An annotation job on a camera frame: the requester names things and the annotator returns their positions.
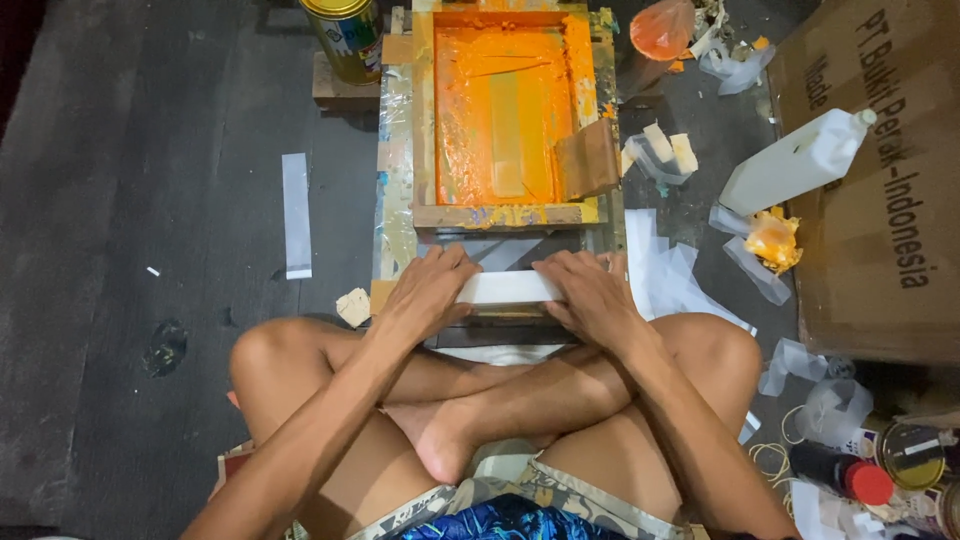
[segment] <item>bare foot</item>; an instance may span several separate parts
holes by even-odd
[[[436,481],[456,485],[480,443],[463,429],[466,415],[457,414],[451,401],[414,405],[385,405],[384,411],[410,439],[423,467]]]

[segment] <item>white plastic jug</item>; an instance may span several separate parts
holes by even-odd
[[[828,110],[737,165],[720,204],[750,215],[843,178],[874,122],[870,109]]]

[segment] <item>paint can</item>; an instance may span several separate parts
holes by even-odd
[[[939,435],[935,428],[897,424],[870,414],[841,450],[879,465],[905,490],[924,491],[940,480],[946,467]]]
[[[333,72],[345,83],[380,80],[383,20],[377,0],[300,0]]]
[[[940,481],[924,491],[904,494],[906,517],[912,528],[960,540],[960,483]]]

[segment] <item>orange paint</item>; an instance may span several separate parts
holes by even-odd
[[[565,16],[435,13],[438,205],[561,201],[553,148],[578,127],[570,73],[583,69],[571,63],[586,54],[592,74],[589,28]]]

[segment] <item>patterned shorts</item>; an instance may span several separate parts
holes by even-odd
[[[459,487],[435,487],[350,536],[349,540],[379,540],[396,536],[438,516],[455,514],[506,493],[517,494],[540,506],[565,510],[631,540],[692,538],[689,528],[671,525],[597,487],[531,459],[516,481],[466,479]]]

